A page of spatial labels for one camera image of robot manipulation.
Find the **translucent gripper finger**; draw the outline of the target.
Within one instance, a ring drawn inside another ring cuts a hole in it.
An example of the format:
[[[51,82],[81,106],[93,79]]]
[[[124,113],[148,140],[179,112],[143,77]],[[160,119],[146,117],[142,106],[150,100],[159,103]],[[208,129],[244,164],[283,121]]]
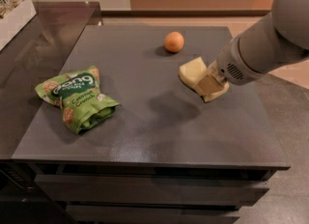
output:
[[[213,77],[223,77],[224,73],[221,71],[216,60],[212,61],[208,66],[208,74]]]
[[[221,95],[228,90],[228,83],[226,81],[219,82],[211,74],[205,74],[197,79],[197,82],[194,84],[194,90],[200,96]]]

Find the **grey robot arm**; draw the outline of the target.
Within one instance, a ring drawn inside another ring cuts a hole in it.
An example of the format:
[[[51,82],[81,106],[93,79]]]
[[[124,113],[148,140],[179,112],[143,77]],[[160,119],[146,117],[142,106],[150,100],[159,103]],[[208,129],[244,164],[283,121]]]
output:
[[[199,76],[201,96],[244,85],[308,58],[309,0],[273,0],[271,12],[231,39]]]

